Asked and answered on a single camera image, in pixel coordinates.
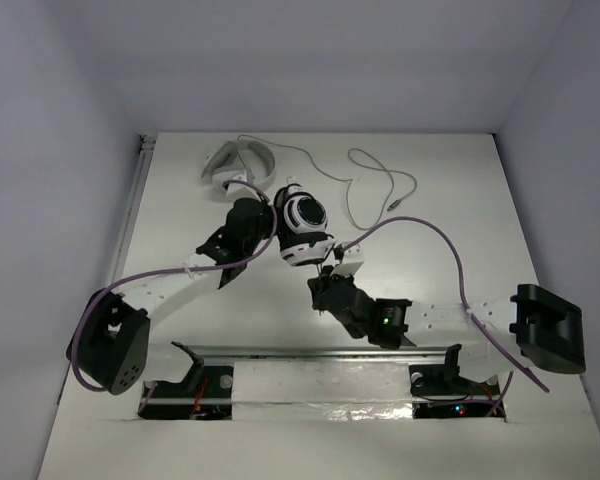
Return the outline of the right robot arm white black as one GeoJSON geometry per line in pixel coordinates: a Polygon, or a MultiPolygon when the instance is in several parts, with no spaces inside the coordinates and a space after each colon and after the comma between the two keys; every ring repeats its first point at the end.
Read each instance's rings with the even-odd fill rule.
{"type": "Polygon", "coordinates": [[[581,309],[534,284],[520,284],[505,300],[470,306],[372,298],[352,277],[323,273],[307,282],[312,307],[331,314],[354,339],[388,350],[444,348],[441,372],[450,391],[536,367],[555,374],[586,370],[581,309]]]}

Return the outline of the black white headphones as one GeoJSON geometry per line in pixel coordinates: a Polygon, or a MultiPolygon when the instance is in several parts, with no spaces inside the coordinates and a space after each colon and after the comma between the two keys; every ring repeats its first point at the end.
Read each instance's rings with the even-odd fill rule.
{"type": "Polygon", "coordinates": [[[274,197],[278,214],[276,236],[281,258],[291,267],[322,264],[336,239],[327,232],[323,204],[294,177],[286,179],[274,197]]]}

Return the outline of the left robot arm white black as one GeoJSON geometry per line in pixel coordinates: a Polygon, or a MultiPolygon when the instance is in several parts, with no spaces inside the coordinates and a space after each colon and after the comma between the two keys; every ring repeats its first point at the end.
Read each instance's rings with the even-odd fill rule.
{"type": "Polygon", "coordinates": [[[178,341],[151,344],[150,332],[198,297],[233,281],[268,248],[277,226],[270,203],[241,198],[183,266],[135,274],[96,291],[66,352],[76,380],[90,391],[112,395],[137,382],[196,393],[203,359],[178,341]]]}

